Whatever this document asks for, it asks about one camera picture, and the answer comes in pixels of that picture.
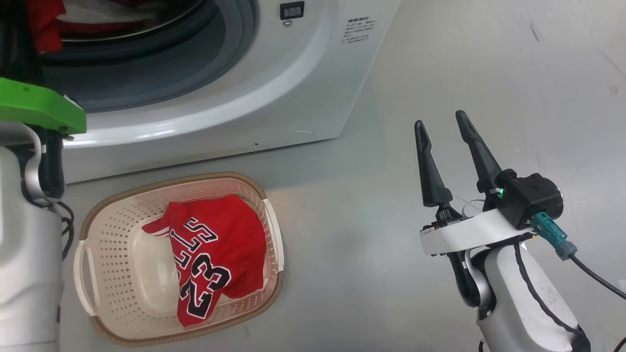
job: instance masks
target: black cable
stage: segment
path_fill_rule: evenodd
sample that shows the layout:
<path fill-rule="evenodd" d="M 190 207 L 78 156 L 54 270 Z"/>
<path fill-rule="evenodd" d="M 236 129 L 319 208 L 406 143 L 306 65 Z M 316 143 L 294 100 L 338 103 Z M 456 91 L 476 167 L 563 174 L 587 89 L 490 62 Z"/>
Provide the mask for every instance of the black cable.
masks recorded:
<path fill-rule="evenodd" d="M 582 271 L 586 272 L 589 276 L 591 276 L 594 280 L 598 281 L 602 286 L 606 287 L 607 289 L 609 289 L 611 292 L 613 292 L 614 294 L 620 296 L 623 299 L 626 299 L 626 293 L 620 291 L 620 289 L 618 289 L 617 287 L 611 285 L 610 283 L 608 283 L 608 281 L 606 281 L 605 279 L 602 279 L 600 276 L 598 276 L 598 274 L 596 274 L 595 272 L 593 272 L 591 269 L 589 269 L 586 265 L 584 265 L 575 255 L 570 254 L 570 259 L 576 264 L 578 265 Z"/>
<path fill-rule="evenodd" d="M 615 349 L 613 350 L 613 352 L 620 352 L 620 349 L 622 349 L 622 347 L 626 344 L 626 338 L 623 338 L 615 347 Z"/>
<path fill-rule="evenodd" d="M 537 293 L 537 291 L 535 290 L 535 288 L 533 287 L 532 282 L 530 281 L 530 277 L 528 277 L 528 272 L 526 271 L 526 266 L 524 265 L 524 262 L 521 260 L 521 252 L 520 252 L 520 244 L 518 242 L 515 242 L 513 244 L 513 247 L 515 248 L 515 260 L 517 261 L 518 266 L 520 267 L 520 274 L 522 279 L 524 279 L 524 281 L 526 282 L 526 285 L 528 286 L 528 290 L 530 291 L 530 294 L 533 296 L 533 298 L 537 301 L 537 303 L 539 303 L 539 307 L 541 307 L 541 310 L 549 317 L 552 318 L 552 320 L 555 322 L 556 325 L 559 325 L 560 327 L 562 327 L 563 329 L 565 329 L 567 332 L 575 334 L 575 335 L 584 335 L 585 333 L 582 330 L 579 329 L 574 329 L 573 327 L 569 326 L 568 324 L 565 324 L 561 319 L 558 318 L 558 316 L 556 316 L 551 310 L 550 308 L 548 308 L 548 306 L 543 302 L 543 300 L 541 299 L 541 297 L 539 297 L 539 294 Z"/>
<path fill-rule="evenodd" d="M 67 204 L 63 202 L 57 202 L 57 204 L 69 213 L 69 217 L 61 218 L 61 222 L 65 223 L 65 229 L 63 229 L 63 231 L 61 232 L 61 236 L 68 234 L 68 241 L 65 244 L 62 252 L 62 258 L 63 260 L 65 260 L 65 258 L 68 256 L 69 249 L 72 246 L 72 242 L 74 241 L 74 212 L 70 209 L 70 207 L 67 206 Z"/>

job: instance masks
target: laundry basket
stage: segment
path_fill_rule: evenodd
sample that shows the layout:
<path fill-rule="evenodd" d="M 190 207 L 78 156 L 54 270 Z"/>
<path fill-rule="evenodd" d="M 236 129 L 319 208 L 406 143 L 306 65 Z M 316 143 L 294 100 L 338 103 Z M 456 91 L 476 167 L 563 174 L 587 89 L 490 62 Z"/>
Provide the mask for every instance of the laundry basket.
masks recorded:
<path fill-rule="evenodd" d="M 264 286 L 240 299 L 222 295 L 206 321 L 184 328 L 176 315 L 178 277 L 170 240 L 148 235 L 141 227 L 161 217 L 170 202 L 231 194 L 248 203 L 263 224 Z M 92 294 L 83 275 L 85 253 Z M 237 173 L 207 173 L 139 187 L 100 202 L 83 225 L 74 283 L 99 334 L 123 346 L 149 346 L 194 338 L 258 316 L 280 292 L 283 263 L 278 222 L 259 185 Z"/>

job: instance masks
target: basket rim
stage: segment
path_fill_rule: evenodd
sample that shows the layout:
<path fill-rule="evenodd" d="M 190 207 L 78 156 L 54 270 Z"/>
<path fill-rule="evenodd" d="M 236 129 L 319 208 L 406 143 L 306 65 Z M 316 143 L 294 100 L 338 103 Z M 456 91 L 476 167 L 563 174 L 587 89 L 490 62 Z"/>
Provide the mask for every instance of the basket rim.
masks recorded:
<path fill-rule="evenodd" d="M 85 218 L 85 221 L 83 222 L 83 226 L 81 228 L 80 240 L 83 241 L 83 240 L 86 240 L 88 238 L 89 229 L 91 228 L 91 225 L 92 225 L 94 219 L 96 218 L 96 216 L 98 216 L 98 214 L 104 208 L 108 207 L 111 204 L 114 204 L 115 202 L 119 202 L 121 200 L 130 198 L 130 197 L 134 197 L 134 196 L 139 195 L 139 194 L 143 194 L 143 193 L 146 193 L 146 192 L 150 192 L 152 190 L 157 190 L 157 189 L 161 189 L 161 188 L 165 188 L 165 187 L 171 187 L 171 186 L 174 186 L 174 185 L 181 185 L 181 184 L 188 184 L 188 183 L 204 181 L 204 180 L 215 180 L 215 179 L 236 179 L 236 180 L 245 182 L 246 184 L 249 184 L 250 186 L 252 186 L 252 188 L 254 188 L 259 193 L 259 195 L 260 195 L 262 200 L 266 200 L 267 199 L 267 195 L 265 194 L 265 191 L 263 191 L 263 189 L 261 188 L 261 186 L 257 182 L 255 182 L 254 180 L 252 180 L 248 176 L 242 175 L 241 173 L 237 173 L 237 172 L 201 173 L 199 175 L 178 177 L 178 178 L 175 178 L 175 179 L 165 180 L 165 181 L 161 181 L 161 182 L 155 182 L 153 184 L 149 184 L 149 185 L 145 185 L 145 186 L 141 186 L 141 187 L 136 187 L 134 189 L 130 189 L 130 190 L 126 190 L 124 192 L 120 192 L 120 193 L 112 195 L 112 196 L 102 200 L 100 203 L 98 203 L 89 212 L 89 214 Z M 166 335 L 166 336 L 160 336 L 160 337 L 156 337 L 156 338 L 127 339 L 127 338 L 121 338 L 117 334 L 111 332 L 106 327 L 104 322 L 102 322 L 102 319 L 100 319 L 99 316 L 91 316 L 90 317 L 90 321 L 91 321 L 91 324 L 93 325 L 94 329 L 102 337 L 106 338 L 107 340 L 111 341 L 112 343 L 115 343 L 115 344 L 118 344 L 118 345 L 121 345 L 121 346 L 126 346 L 126 347 L 145 347 L 145 346 L 153 346 L 153 345 L 156 345 L 156 344 L 164 344 L 164 343 L 173 343 L 173 342 L 183 341 L 183 340 L 186 340 L 186 339 L 196 338 L 196 337 L 203 336 L 203 335 L 206 335 L 206 334 L 214 333 L 216 331 L 220 331 L 222 329 L 226 329 L 226 328 L 229 328 L 231 326 L 235 326 L 237 324 L 240 324 L 240 323 L 242 323 L 244 321 L 248 321 L 248 320 L 250 320 L 250 319 L 260 315 L 261 313 L 266 311 L 268 308 L 270 308 L 270 306 L 278 298 L 280 290 L 282 289 L 283 280 L 284 280 L 284 272 L 283 271 L 279 271 L 278 275 L 277 275 L 276 286 L 274 287 L 274 290 L 272 291 L 272 294 L 270 295 L 269 299 L 261 307 L 255 309 L 255 310 L 253 310 L 253 311 L 251 311 L 249 313 L 246 313 L 243 316 L 234 317 L 234 318 L 228 319 L 226 321 L 222 321 L 221 323 L 218 323 L 216 325 L 207 326 L 207 327 L 200 328 L 200 329 L 194 329 L 194 330 L 190 330 L 190 331 L 183 331 L 181 333 L 176 333 L 176 334 L 171 334 L 171 335 Z"/>

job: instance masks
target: gray table surface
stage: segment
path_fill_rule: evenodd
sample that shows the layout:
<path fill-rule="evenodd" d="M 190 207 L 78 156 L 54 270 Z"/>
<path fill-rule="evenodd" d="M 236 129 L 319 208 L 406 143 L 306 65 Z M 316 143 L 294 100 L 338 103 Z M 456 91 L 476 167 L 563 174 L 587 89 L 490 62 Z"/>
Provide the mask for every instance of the gray table surface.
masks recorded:
<path fill-rule="evenodd" d="M 479 198 L 454 111 L 503 168 L 541 172 L 566 198 L 579 257 L 624 284 L 626 69 L 621 1 L 405 0 L 342 135 L 325 142 L 71 185 L 77 228 L 102 199 L 184 175 L 235 171 L 267 191 L 284 237 L 285 283 L 263 315 L 210 336 L 137 351 L 476 351 L 475 313 L 448 261 L 422 253 L 413 123 L 424 120 L 453 205 Z M 626 334 L 626 304 L 529 248 L 594 351 Z M 63 263 L 62 351 L 123 351 L 91 327 Z"/>

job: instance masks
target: white washing machine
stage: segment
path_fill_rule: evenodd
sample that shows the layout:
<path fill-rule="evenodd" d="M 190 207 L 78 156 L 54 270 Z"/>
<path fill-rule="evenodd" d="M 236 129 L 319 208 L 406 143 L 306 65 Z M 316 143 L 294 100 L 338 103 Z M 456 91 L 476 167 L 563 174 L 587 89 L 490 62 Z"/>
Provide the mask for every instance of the white washing machine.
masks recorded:
<path fill-rule="evenodd" d="M 88 112 L 67 182 L 334 138 L 399 0 L 203 0 L 156 30 L 68 41 L 47 84 Z"/>

